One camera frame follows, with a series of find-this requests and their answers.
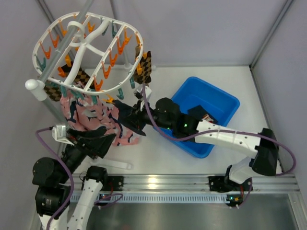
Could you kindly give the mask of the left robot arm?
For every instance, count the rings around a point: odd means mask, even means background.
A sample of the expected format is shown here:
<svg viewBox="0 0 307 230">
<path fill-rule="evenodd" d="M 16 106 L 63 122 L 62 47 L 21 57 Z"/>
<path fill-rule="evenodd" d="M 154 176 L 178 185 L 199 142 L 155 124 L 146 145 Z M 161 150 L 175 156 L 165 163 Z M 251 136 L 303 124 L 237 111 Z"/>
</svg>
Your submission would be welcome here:
<svg viewBox="0 0 307 230">
<path fill-rule="evenodd" d="M 116 134 L 105 127 L 96 130 L 77 131 L 65 125 L 47 128 L 56 141 L 67 144 L 62 156 L 56 154 L 36 131 L 35 135 L 45 148 L 54 155 L 43 157 L 33 166 L 32 183 L 38 187 L 35 195 L 36 212 L 45 230 L 84 230 L 89 216 L 97 204 L 96 198 L 110 181 L 106 168 L 90 166 L 83 178 L 82 193 L 71 219 L 68 211 L 74 192 L 73 173 L 86 157 L 104 158 Z"/>
</svg>

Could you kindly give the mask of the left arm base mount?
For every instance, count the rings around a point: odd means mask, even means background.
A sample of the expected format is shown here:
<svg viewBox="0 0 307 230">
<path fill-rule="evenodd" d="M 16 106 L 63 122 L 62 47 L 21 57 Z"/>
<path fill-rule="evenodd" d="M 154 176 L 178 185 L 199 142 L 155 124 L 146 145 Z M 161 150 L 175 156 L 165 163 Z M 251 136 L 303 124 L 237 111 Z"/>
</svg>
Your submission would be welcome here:
<svg viewBox="0 0 307 230">
<path fill-rule="evenodd" d="M 122 191 L 123 183 L 123 176 L 108 176 L 105 189 L 113 192 Z"/>
</svg>

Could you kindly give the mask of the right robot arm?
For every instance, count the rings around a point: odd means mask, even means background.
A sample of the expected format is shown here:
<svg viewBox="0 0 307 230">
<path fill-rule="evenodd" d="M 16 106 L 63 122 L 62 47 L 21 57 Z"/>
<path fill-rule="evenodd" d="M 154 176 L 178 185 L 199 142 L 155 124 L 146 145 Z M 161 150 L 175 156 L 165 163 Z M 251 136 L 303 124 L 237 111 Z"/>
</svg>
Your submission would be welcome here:
<svg viewBox="0 0 307 230">
<path fill-rule="evenodd" d="M 235 131 L 182 113 L 179 105 L 169 98 L 162 98 L 152 109 L 139 100 L 129 106 L 119 100 L 113 105 L 119 110 L 120 123 L 133 132 L 144 136 L 146 125 L 171 131 L 171 140 L 189 143 L 212 144 L 238 151 L 245 158 L 228 166 L 224 180 L 242 184 L 254 176 L 276 176 L 279 148 L 274 133 L 264 128 L 261 133 Z"/>
</svg>

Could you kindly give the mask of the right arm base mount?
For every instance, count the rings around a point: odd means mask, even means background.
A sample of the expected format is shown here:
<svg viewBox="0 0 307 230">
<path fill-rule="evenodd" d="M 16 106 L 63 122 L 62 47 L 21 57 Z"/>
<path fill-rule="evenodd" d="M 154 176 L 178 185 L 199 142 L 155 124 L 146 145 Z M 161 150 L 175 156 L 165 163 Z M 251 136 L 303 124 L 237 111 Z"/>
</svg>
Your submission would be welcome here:
<svg viewBox="0 0 307 230">
<path fill-rule="evenodd" d="M 245 180 L 242 184 L 231 181 L 225 176 L 209 176 L 209 188 L 211 192 L 226 193 L 248 191 L 251 185 L 251 179 Z"/>
</svg>

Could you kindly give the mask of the navy blue sock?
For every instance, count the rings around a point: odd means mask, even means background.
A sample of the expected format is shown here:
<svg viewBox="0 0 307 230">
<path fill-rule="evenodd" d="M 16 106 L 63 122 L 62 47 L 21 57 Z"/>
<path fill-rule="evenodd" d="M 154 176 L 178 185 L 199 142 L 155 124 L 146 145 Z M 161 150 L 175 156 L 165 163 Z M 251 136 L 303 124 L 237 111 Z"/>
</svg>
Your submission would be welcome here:
<svg viewBox="0 0 307 230">
<path fill-rule="evenodd" d="M 207 110 L 205 110 L 201 105 L 189 109 L 188 115 L 193 116 L 198 120 L 205 120 L 213 124 L 218 124 L 217 119 Z"/>
</svg>

